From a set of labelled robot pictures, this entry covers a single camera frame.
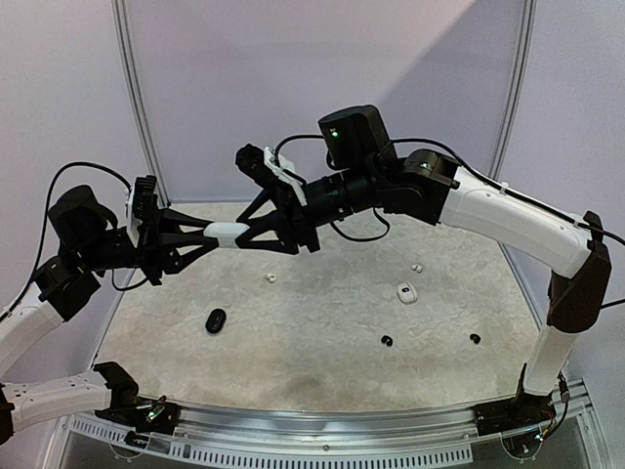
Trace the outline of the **small white oval case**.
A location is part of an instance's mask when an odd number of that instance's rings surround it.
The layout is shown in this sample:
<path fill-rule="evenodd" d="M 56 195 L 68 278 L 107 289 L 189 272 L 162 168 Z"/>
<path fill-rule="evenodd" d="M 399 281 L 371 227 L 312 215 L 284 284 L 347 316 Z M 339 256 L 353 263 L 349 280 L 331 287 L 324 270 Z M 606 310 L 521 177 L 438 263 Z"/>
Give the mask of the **small white oval case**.
<path fill-rule="evenodd" d="M 217 241 L 219 248 L 237 249 L 236 240 L 250 227 L 238 222 L 212 222 L 203 230 L 203 235 Z"/>

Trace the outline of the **white earbud charging case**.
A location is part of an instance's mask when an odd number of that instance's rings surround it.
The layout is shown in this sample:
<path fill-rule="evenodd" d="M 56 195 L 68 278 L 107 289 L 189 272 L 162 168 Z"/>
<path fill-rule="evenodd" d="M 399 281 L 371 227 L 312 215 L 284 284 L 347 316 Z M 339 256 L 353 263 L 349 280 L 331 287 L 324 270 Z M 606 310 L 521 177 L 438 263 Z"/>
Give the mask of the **white earbud charging case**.
<path fill-rule="evenodd" d="M 408 282 L 401 283 L 396 287 L 396 296 L 405 305 L 414 304 L 418 301 L 416 290 Z"/>

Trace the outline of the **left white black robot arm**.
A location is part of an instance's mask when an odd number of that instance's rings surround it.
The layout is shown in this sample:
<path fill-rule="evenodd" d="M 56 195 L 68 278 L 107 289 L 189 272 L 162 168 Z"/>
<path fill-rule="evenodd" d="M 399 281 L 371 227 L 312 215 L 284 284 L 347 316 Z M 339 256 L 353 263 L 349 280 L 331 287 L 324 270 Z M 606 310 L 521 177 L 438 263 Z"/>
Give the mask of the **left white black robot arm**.
<path fill-rule="evenodd" d="M 1 314 L 1 369 L 7 371 L 36 342 L 69 322 L 100 289 L 107 271 L 139 269 L 156 286 L 219 247 L 209 222 L 160 209 L 139 179 L 132 193 L 130 221 L 100 204 L 87 185 L 64 193 L 47 211 L 60 245 L 57 255 L 36 268 L 24 294 Z M 133 428 L 138 433 L 173 434 L 180 408 L 145 399 L 139 385 L 116 362 L 101 362 L 73 376 L 1 386 L 1 440 L 46 420 L 81 411 Z"/>

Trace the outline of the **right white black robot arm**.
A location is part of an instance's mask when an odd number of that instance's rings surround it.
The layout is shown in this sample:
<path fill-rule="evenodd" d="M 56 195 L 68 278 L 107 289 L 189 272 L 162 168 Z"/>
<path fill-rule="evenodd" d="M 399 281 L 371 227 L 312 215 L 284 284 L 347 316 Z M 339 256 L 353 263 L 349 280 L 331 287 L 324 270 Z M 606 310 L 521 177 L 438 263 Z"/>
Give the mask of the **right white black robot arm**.
<path fill-rule="evenodd" d="M 426 224 L 446 225 L 494 239 L 551 270 L 549 310 L 505 417 L 526 425 L 543 407 L 576 338 L 597 321 L 611 274 L 605 230 L 594 213 L 567 215 L 506 188 L 471 168 L 449 147 L 417 139 L 406 157 L 378 108 L 347 107 L 322 117 L 318 137 L 331 174 L 298 176 L 279 149 L 241 148 L 237 168 L 260 188 L 240 215 L 240 248 L 295 254 L 316 251 L 317 228 L 380 208 Z"/>

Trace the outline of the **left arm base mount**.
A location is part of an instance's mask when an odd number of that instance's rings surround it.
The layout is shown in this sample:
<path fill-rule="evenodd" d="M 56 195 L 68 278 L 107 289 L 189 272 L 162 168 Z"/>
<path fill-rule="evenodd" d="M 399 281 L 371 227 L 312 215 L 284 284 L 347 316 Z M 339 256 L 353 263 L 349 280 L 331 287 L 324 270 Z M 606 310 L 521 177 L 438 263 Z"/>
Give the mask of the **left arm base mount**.
<path fill-rule="evenodd" d="M 98 418 L 131 427 L 137 433 L 174 434 L 181 413 L 179 405 L 165 396 L 141 397 L 138 383 L 116 362 L 98 363 L 93 370 L 102 376 L 111 392 L 109 405 L 94 411 Z"/>

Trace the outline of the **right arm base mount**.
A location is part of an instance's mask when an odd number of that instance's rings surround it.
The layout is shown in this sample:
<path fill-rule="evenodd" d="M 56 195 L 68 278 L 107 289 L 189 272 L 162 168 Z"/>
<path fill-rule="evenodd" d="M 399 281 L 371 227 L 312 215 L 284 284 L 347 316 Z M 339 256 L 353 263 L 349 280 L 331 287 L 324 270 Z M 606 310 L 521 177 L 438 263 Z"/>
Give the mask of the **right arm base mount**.
<path fill-rule="evenodd" d="M 558 429 L 568 411 L 568 402 L 570 393 L 567 381 L 562 372 L 558 374 L 559 392 L 564 404 L 564 410 L 560 420 L 557 420 L 557 411 L 552 399 L 553 393 L 547 396 L 531 395 L 525 391 L 523 379 L 525 378 L 525 364 L 521 369 L 516 393 L 511 398 L 501 399 L 497 401 L 486 402 L 472 407 L 479 436 L 493 435 L 537 425 L 548 420 L 549 426 L 538 437 L 539 440 L 546 438 L 548 435 Z"/>

